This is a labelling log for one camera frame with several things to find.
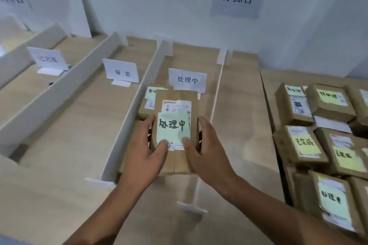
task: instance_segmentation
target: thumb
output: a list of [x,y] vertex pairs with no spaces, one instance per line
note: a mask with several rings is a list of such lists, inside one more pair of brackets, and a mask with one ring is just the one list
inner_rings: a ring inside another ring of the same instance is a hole
[[182,144],[190,163],[193,164],[193,162],[195,162],[200,157],[200,154],[196,150],[196,147],[191,142],[190,138],[187,138],[186,136],[183,137]]
[[159,144],[156,146],[156,150],[150,155],[150,158],[153,158],[154,161],[158,163],[163,163],[166,153],[168,151],[168,141],[161,140]]

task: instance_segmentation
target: hand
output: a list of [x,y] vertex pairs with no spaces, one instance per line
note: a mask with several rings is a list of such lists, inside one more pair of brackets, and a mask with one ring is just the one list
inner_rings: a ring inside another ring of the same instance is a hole
[[168,150],[168,141],[162,140],[151,153],[148,148],[148,129],[155,119],[150,115],[137,128],[131,145],[126,151],[125,169],[119,185],[128,185],[140,194],[150,186],[159,174]]
[[230,165],[214,127],[202,116],[198,117],[198,120],[202,125],[201,154],[189,138],[182,138],[182,144],[195,172],[223,196],[229,182],[237,175]]

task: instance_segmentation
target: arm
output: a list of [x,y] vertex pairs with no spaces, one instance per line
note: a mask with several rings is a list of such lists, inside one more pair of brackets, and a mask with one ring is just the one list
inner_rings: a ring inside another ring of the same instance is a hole
[[154,153],[148,148],[151,115],[137,129],[126,155],[125,171],[118,185],[96,212],[80,226],[64,245],[112,244],[142,193],[160,172],[168,149],[162,140]]
[[216,131],[204,118],[202,149],[198,153],[189,138],[182,143],[200,178],[236,206],[275,244],[356,244],[339,231],[257,190],[232,169]]

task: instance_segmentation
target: person's left hand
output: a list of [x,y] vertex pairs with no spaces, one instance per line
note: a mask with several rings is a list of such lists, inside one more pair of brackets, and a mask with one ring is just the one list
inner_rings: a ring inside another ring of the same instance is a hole
[[124,173],[120,178],[119,185],[128,186],[142,193],[159,174],[168,150],[168,141],[162,140],[151,153],[148,148],[148,129],[155,119],[150,115],[141,124],[126,151]]

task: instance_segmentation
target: forearm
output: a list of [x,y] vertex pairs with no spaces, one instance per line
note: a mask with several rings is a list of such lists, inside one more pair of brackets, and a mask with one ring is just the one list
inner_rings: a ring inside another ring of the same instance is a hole
[[118,185],[64,245],[112,244],[140,195],[128,185]]
[[352,244],[350,238],[316,218],[261,192],[241,177],[219,190],[275,244]]

